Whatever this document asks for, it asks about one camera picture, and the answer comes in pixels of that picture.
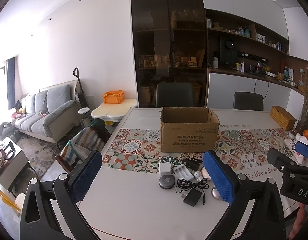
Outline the person's right hand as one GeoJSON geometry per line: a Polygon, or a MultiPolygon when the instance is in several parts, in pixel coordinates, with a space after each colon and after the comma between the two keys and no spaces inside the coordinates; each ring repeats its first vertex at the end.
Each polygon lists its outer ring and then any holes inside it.
{"type": "Polygon", "coordinates": [[[293,228],[289,234],[289,240],[293,240],[295,235],[300,231],[302,228],[306,217],[307,217],[307,212],[305,210],[305,205],[303,203],[298,203],[299,205],[299,210],[297,212],[297,217],[296,220],[294,221],[293,228]]]}

